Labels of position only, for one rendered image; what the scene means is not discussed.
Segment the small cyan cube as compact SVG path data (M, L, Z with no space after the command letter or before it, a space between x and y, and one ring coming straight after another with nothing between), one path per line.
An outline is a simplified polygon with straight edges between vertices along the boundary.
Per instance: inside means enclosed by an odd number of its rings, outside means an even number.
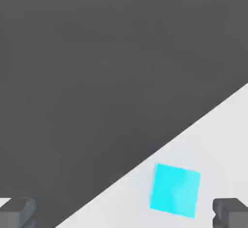
M196 215L201 174L197 171L156 164L150 208L188 218Z

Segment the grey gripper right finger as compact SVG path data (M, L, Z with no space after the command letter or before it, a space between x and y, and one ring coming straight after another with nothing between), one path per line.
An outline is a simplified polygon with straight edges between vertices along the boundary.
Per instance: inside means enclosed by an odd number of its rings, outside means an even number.
M248 207L237 198L213 200L213 228L248 228Z

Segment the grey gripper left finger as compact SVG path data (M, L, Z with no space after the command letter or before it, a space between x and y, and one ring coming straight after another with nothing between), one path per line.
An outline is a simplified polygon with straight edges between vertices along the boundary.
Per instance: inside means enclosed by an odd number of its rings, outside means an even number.
M0 207L0 228L36 228L32 198L12 198Z

